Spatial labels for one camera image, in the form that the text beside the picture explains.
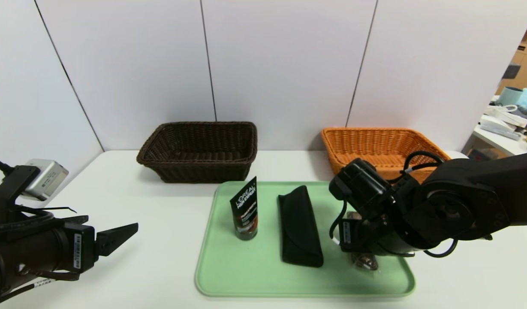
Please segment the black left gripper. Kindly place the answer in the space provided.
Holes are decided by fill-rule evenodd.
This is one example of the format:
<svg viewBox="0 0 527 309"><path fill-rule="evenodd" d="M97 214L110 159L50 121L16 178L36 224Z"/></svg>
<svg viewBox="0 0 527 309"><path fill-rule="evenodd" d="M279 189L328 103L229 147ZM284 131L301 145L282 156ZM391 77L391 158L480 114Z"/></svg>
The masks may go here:
<svg viewBox="0 0 527 309"><path fill-rule="evenodd" d="M96 234L86 222L86 215L37 215L0 224L0 297L58 280L79 280L99 257L111 255L139 230L133 223Z"/></svg>

